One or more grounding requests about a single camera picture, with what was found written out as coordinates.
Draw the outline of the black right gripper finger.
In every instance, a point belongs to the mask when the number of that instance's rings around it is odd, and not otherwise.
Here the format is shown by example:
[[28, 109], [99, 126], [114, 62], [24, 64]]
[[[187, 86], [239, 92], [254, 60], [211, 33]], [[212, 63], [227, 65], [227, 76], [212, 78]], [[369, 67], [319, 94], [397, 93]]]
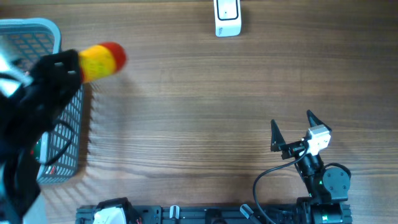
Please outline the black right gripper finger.
[[324, 127], [326, 127], [329, 131], [331, 131], [331, 128], [328, 125], [326, 125], [323, 121], [318, 119], [311, 110], [307, 110], [307, 118], [311, 128], [319, 125], [324, 125]]
[[274, 119], [271, 120], [271, 151], [282, 151], [286, 145], [280, 129]]

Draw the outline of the red yellow sauce bottle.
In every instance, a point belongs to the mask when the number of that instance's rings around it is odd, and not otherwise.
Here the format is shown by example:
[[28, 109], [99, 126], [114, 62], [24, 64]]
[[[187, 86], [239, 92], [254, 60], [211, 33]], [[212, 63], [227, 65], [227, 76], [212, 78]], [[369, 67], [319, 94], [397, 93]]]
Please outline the red yellow sauce bottle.
[[120, 72], [126, 64], [125, 49], [116, 42], [103, 42], [78, 53], [81, 82], [89, 83]]

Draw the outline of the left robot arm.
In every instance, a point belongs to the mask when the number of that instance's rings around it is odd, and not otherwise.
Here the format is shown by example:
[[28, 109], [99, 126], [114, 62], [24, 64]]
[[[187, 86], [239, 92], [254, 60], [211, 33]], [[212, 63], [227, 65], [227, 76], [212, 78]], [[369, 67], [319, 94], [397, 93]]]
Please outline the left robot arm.
[[13, 93], [1, 95], [1, 221], [22, 223], [40, 195], [41, 163], [31, 149], [57, 125], [71, 128], [59, 116], [82, 84], [79, 54], [43, 56], [28, 75], [1, 60], [1, 79], [18, 82]]

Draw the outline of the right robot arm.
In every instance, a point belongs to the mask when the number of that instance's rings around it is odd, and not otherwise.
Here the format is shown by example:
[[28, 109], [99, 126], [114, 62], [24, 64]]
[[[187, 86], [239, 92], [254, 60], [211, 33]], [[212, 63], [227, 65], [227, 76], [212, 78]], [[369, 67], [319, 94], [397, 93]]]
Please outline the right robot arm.
[[351, 209], [345, 202], [351, 185], [350, 170], [339, 164], [325, 165], [320, 151], [329, 146], [332, 129], [307, 111], [310, 127], [299, 141], [287, 144], [275, 120], [271, 121], [271, 151], [282, 159], [294, 158], [308, 197], [300, 197], [288, 212], [277, 216], [278, 223], [349, 224]]

